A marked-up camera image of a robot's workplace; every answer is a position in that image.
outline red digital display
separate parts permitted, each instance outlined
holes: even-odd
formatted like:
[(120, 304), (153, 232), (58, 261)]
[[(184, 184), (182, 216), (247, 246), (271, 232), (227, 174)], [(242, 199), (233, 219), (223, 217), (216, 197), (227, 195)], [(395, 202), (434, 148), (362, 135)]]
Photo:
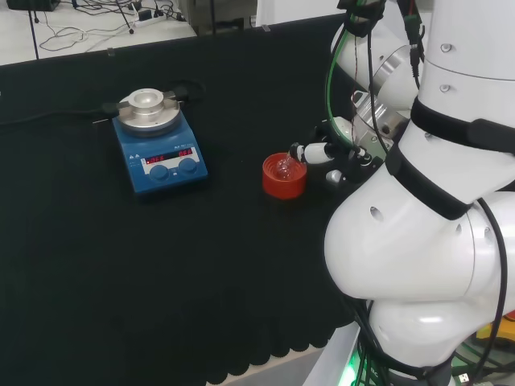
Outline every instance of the red digital display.
[(150, 165), (151, 163), (166, 161), (167, 159), (177, 158), (177, 157), (186, 157), (188, 155), (193, 154), (193, 149), (188, 147), (187, 149), (182, 149), (178, 151), (174, 151), (173, 153), (155, 155), (152, 157), (145, 158), (145, 163)]
[(179, 156), (180, 157), (184, 157), (185, 155), (191, 155), (191, 154), (193, 154), (193, 150), (192, 149), (181, 150), (179, 152)]
[(161, 161), (164, 161), (164, 155), (158, 155), (157, 157), (145, 158), (145, 161), (146, 161), (147, 165), (150, 163), (161, 162)]

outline black cloth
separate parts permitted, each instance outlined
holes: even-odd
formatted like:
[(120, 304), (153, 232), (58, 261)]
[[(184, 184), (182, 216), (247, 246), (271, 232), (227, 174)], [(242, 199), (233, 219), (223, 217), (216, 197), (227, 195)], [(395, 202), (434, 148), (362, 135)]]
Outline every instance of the black cloth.
[(219, 383), (351, 322), (323, 258), (344, 197), (314, 180), (289, 203), (262, 191), (264, 159), (324, 119), (340, 22), (0, 68), (2, 121), (201, 80), (207, 97), (184, 111), (210, 173), (139, 202), (109, 125), (0, 128), (0, 384)]

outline floor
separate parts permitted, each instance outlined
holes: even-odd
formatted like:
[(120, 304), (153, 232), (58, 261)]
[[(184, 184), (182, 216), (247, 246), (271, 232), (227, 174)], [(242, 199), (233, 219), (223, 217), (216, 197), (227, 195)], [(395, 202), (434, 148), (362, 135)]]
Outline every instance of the floor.
[[(159, 6), (170, 4), (169, 0), (156, 1)], [(143, 0), (142, 6), (155, 8), (155, 2), (154, 0)], [(65, 2), (60, 3), (52, 12), (46, 12), (46, 14), (38, 12), (37, 15), (39, 23), (35, 24), (35, 37), (38, 45), (41, 45), (38, 47), (40, 58), (196, 36), (188, 23), (178, 22), (171, 18), (166, 19), (166, 17), (155, 24), (135, 27), (134, 33), (131, 35), (121, 14), (107, 13), (91, 16), (75, 10), (71, 3)], [(127, 15), (127, 19), (129, 23), (132, 23), (134, 16)], [(64, 27), (75, 27), (84, 31), (97, 28), (105, 31), (90, 31), (83, 37), (79, 31), (73, 29), (59, 32)], [(58, 35), (66, 36), (53, 38), (44, 43), (45, 40), (54, 36), (52, 29)], [(26, 11), (10, 10), (6, 2), (0, 2), (0, 36), (0, 65), (35, 59), (31, 26)]]

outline green light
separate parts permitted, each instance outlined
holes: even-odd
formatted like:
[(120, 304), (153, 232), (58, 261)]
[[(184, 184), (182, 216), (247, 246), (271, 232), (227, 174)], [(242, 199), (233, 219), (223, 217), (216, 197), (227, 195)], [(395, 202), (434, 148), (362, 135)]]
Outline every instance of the green light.
[(340, 382), (338, 386), (351, 386), (352, 382), (356, 380), (356, 371), (354, 367), (359, 364), (359, 360), (357, 360), (357, 352), (352, 354), (351, 359), (348, 361), (348, 365), (345, 367), (344, 372), (341, 374)]
[(356, 372), (351, 366), (347, 366), (341, 375), (340, 383), (338, 386), (351, 386), (352, 382), (356, 379)]

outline red container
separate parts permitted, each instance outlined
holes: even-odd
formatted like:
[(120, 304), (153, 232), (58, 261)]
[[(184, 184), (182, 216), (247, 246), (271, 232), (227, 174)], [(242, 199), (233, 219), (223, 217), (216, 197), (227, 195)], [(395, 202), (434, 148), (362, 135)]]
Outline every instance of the red container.
[(269, 195), (278, 199), (295, 199), (306, 188), (306, 164), (296, 162), (293, 169), (293, 178), (289, 180), (276, 177), (277, 164), (286, 157), (286, 153), (277, 153), (269, 156), (263, 163), (263, 189)]

